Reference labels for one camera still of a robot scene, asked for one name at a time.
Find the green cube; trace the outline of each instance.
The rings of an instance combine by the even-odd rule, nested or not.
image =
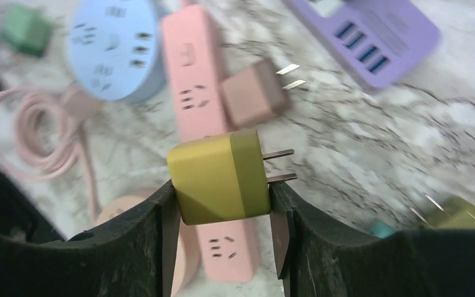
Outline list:
[[[1,36],[17,51],[41,57],[52,34],[52,25],[35,10],[11,4],[4,16]]]

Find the round power strip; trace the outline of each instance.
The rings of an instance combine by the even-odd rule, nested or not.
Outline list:
[[[95,225],[98,226],[112,218],[122,214],[150,197],[154,190],[143,190],[132,195],[124,196],[112,201],[101,212]],[[178,251],[176,265],[174,267],[174,279],[172,281],[172,296],[184,287],[195,275],[201,261],[197,233],[194,227],[187,226],[183,222],[179,225]]]
[[[70,25],[68,58],[79,84],[106,101],[136,103],[165,85],[154,0],[82,0]]]

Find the marble surface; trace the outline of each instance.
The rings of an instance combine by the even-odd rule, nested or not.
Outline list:
[[[28,0],[54,20],[43,59],[14,54],[0,41],[0,79],[60,93],[73,81],[66,64],[66,24],[78,0]],[[178,0],[163,1],[171,10]],[[303,198],[360,229],[376,218],[401,228],[409,210],[459,195],[475,203],[475,0],[415,0],[437,24],[438,50],[400,83],[374,96],[360,91],[278,0],[200,1],[218,21],[230,73],[262,56],[301,67],[288,81],[293,108],[258,126],[263,151],[292,148],[292,158],[267,162],[268,175],[295,172]],[[8,3],[0,0],[0,21]],[[0,146],[19,162],[11,142],[13,101],[0,107]],[[54,131],[49,122],[40,128]],[[139,105],[107,104],[85,125],[100,202],[106,205],[168,178],[165,156],[178,143],[168,90]],[[89,228],[82,169],[49,183],[16,180],[66,235]],[[262,265],[250,283],[213,283],[203,273],[180,296],[283,296],[275,280],[268,218],[258,218]]]

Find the purple power strip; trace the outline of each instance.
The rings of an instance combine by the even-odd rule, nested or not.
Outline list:
[[[400,79],[441,37],[408,0],[349,0],[329,17],[322,17],[309,0],[282,1],[366,92]]]

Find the peach round power strip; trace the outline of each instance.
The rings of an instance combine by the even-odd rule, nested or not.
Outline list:
[[[143,202],[155,191],[144,190],[112,201],[99,214],[95,225],[98,226]],[[184,287],[195,275],[200,264],[200,251],[195,228],[179,223],[178,252],[172,282],[172,296]]]

